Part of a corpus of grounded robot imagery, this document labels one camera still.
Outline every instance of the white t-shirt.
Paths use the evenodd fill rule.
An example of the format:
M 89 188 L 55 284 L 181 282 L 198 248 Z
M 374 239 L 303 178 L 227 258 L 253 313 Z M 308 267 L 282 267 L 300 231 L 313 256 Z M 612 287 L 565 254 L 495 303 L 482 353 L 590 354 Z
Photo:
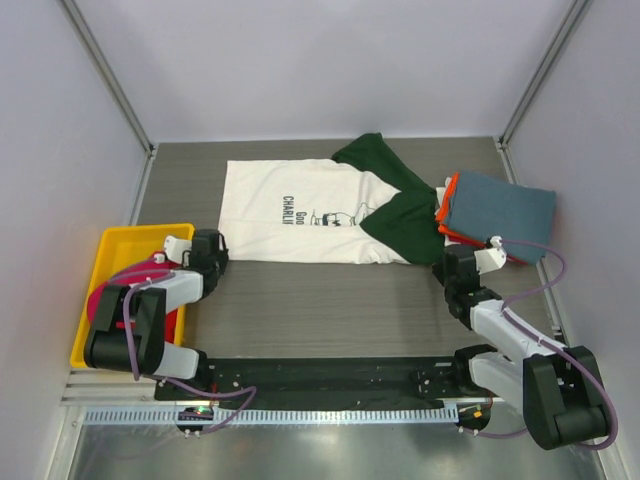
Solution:
M 329 159 L 229 161 L 218 228 L 231 260 L 407 263 L 358 226 L 398 192 Z

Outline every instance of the folded gray towel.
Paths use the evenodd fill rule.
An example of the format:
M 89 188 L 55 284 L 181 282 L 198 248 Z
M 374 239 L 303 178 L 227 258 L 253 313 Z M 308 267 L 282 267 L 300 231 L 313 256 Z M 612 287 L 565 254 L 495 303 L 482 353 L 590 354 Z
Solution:
M 507 240 L 548 245 L 555 204 L 555 192 L 462 171 L 444 223 L 454 232 L 481 242 L 500 235 Z M 539 248 L 521 245 L 505 245 L 505 250 L 531 264 L 545 254 Z

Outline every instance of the metal floor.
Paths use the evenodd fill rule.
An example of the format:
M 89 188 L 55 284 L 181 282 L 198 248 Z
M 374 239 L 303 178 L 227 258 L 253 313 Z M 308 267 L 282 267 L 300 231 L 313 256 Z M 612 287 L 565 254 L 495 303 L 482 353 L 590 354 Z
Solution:
M 521 422 L 496 404 L 490 427 L 511 432 Z M 436 424 L 232 427 L 199 440 L 174 426 L 87 426 L 73 463 L 74 480 L 606 479 L 598 456 L 578 447 L 546 452 L 528 435 L 473 438 Z
M 226 160 L 329 158 L 347 143 L 161 144 L 138 223 L 217 227 Z M 504 177 L 491 138 L 388 143 L 433 187 L 461 169 Z M 484 281 L 504 297 L 540 284 L 534 267 L 516 265 Z M 514 309 L 550 332 L 542 296 Z M 449 315 L 442 288 L 421 266 L 231 262 L 215 292 L 187 312 L 185 344 L 214 357 L 450 355 L 482 342 Z

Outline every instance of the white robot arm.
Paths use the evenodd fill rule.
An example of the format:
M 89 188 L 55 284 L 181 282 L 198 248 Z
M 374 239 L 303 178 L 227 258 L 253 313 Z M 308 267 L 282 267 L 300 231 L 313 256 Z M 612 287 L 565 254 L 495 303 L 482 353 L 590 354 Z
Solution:
M 493 237 L 484 250 L 449 245 L 433 267 L 449 312 L 491 342 L 456 351 L 458 383 L 485 388 L 515 407 L 544 449 L 607 435 L 611 415 L 604 399 L 557 352 L 572 357 L 601 384 L 594 355 L 585 347 L 569 348 L 548 338 L 505 308 L 496 292 L 480 285 L 480 274 L 505 262 L 501 239 Z
M 117 328 L 125 310 L 135 319 L 133 351 L 139 372 L 153 377 L 188 380 L 199 389 L 211 383 L 204 352 L 180 347 L 164 340 L 167 313 L 209 295 L 224 274 L 229 260 L 223 235 L 217 230 L 197 230 L 192 240 L 166 238 L 163 254 L 181 268 L 148 285 L 107 285 L 84 350 L 88 366 L 132 371 L 126 333 Z

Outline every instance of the white panel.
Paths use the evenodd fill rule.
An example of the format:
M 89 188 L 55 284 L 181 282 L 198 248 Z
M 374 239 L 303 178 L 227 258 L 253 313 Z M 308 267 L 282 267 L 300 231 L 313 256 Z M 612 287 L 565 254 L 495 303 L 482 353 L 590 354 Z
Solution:
M 640 3 L 593 2 L 511 145 L 529 185 L 558 192 L 553 243 L 569 338 L 598 357 L 640 478 Z
M 154 141 L 494 135 L 569 0 L 80 0 Z
M 0 465 L 43 478 L 102 230 L 144 155 L 57 2 L 0 6 Z

